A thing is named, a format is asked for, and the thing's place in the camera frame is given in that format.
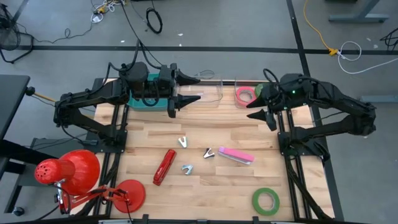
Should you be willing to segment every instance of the white cable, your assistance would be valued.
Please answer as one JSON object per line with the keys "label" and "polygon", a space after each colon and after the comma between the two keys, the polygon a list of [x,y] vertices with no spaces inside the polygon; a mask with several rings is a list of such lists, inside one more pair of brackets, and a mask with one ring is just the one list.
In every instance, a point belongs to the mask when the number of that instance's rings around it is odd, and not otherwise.
{"label": "white cable", "polygon": [[[351,43],[351,44],[354,44],[354,45],[357,45],[357,46],[358,46],[358,48],[359,48],[359,55],[358,55],[357,58],[350,59],[350,58],[347,58],[347,57],[345,57],[345,56],[343,55],[343,47],[344,47],[346,44],[348,44],[348,43]],[[398,58],[395,58],[395,59],[392,59],[391,61],[384,62],[384,63],[381,63],[381,64],[379,64],[379,65],[375,65],[375,66],[373,66],[373,67],[367,68],[367,69],[362,70],[362,71],[359,71],[359,72],[347,72],[347,71],[343,68],[343,66],[341,65],[340,58],[345,59],[345,60],[348,60],[348,61],[350,61],[350,62],[354,62],[354,61],[358,60],[358,59],[361,57],[361,55],[362,55],[362,48],[361,48],[361,46],[359,46],[359,44],[357,44],[356,42],[347,41],[347,42],[343,43],[343,45],[342,45],[341,48],[340,48],[340,51],[337,52],[337,54],[338,54],[338,58],[337,58],[338,65],[340,66],[340,68],[342,69],[342,71],[344,71],[345,73],[351,74],[351,75],[363,73],[363,72],[369,71],[370,69],[374,69],[374,68],[380,67],[380,66],[382,66],[382,65],[387,65],[388,63],[395,62],[396,60],[398,60]]]}
{"label": "white cable", "polygon": [[[107,0],[104,0],[103,3],[102,3],[101,5],[95,7],[94,12],[96,12],[99,8],[101,8],[101,7],[103,7],[103,6],[105,6],[105,8],[108,8],[109,11],[114,12],[114,6],[117,6],[117,5],[120,5],[120,4],[121,4],[121,3],[115,3],[115,1],[112,1],[111,3],[108,3]],[[102,13],[94,14],[94,12],[91,14],[91,22],[94,23],[94,24],[101,22],[101,21],[104,19],[104,15],[103,15]],[[98,16],[98,19],[99,19],[99,20],[95,20],[95,21],[93,20],[93,19],[95,18],[95,17],[94,17],[95,15]]]}

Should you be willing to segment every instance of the wooden tabletop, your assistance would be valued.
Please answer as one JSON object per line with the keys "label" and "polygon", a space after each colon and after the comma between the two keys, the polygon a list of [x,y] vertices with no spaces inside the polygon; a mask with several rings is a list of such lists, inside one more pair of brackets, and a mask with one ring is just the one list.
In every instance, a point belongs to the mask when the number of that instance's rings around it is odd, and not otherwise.
{"label": "wooden tabletop", "polygon": [[[215,89],[213,86],[191,88],[208,92]],[[223,98],[217,104],[188,105],[177,112],[174,119],[169,118],[166,111],[129,111],[126,151],[121,156],[116,185],[134,179],[145,186],[146,201],[131,214],[132,218],[149,214],[151,219],[252,220],[258,216],[260,220],[293,220],[277,131],[270,131],[265,122],[246,117],[259,109],[235,106],[234,86],[223,87]],[[112,113],[112,105],[98,105],[95,120],[110,124]],[[312,126],[308,107],[296,108],[292,113],[296,126]],[[177,141],[182,136],[188,139],[186,149]],[[220,146],[242,150],[254,155],[255,160],[247,166],[219,155],[203,158],[206,148],[217,152]],[[152,183],[155,171],[169,149],[174,149],[177,156],[162,185],[156,186]],[[102,164],[103,154],[97,156]],[[321,160],[305,156],[302,163],[308,191],[324,212],[334,217]],[[191,175],[181,170],[184,164],[194,166]],[[262,187],[271,188],[279,195],[280,208],[274,216],[265,217],[253,209],[252,195]],[[296,191],[303,217],[301,195],[297,188]],[[261,196],[260,205],[270,208],[272,200]],[[113,208],[111,218],[128,216]]]}

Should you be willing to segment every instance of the red stapler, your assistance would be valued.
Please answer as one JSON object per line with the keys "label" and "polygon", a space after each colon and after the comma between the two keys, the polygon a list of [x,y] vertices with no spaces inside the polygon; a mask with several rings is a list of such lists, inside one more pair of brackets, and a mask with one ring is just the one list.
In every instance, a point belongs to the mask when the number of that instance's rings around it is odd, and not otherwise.
{"label": "red stapler", "polygon": [[160,186],[164,177],[166,176],[167,172],[172,166],[175,156],[177,153],[173,149],[169,149],[164,156],[162,163],[160,164],[159,168],[157,169],[155,176],[154,176],[154,184]]}

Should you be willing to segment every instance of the tape roll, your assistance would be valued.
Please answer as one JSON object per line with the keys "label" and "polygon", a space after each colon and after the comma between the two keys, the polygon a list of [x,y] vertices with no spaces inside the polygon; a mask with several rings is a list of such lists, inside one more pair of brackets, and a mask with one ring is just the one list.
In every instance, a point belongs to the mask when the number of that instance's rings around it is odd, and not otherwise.
{"label": "tape roll", "polygon": [[[249,101],[244,101],[241,99],[241,94],[242,93],[247,93],[250,95],[251,99]],[[253,102],[256,99],[256,95],[254,94],[254,90],[251,87],[248,86],[243,86],[238,88],[236,91],[236,101],[240,106],[246,106],[249,103]]]}
{"label": "tape roll", "polygon": [[[260,194],[268,194],[273,199],[274,202],[272,203],[272,208],[270,210],[264,210],[263,208],[261,208],[259,204]],[[279,210],[280,202],[278,195],[276,194],[276,192],[274,192],[274,190],[269,189],[267,187],[256,190],[255,193],[253,194],[252,202],[256,212],[258,212],[261,215],[266,215],[266,216],[275,215]]]}
{"label": "tape roll", "polygon": [[256,97],[259,97],[259,96],[260,96],[261,90],[262,90],[262,88],[264,87],[264,85],[265,85],[265,84],[261,83],[261,84],[258,84],[258,85],[255,87],[255,89],[254,89],[254,94],[256,95]]}

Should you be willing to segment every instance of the clear plastic container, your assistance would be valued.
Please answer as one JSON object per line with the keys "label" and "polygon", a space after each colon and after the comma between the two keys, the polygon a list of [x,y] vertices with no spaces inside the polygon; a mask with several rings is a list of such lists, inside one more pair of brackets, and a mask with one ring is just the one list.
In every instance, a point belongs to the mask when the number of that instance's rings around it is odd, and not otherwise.
{"label": "clear plastic container", "polygon": [[178,93],[185,96],[200,96],[200,100],[195,101],[187,107],[216,108],[223,98],[223,81],[221,75],[201,74],[195,78],[202,80],[199,84],[179,86]]}

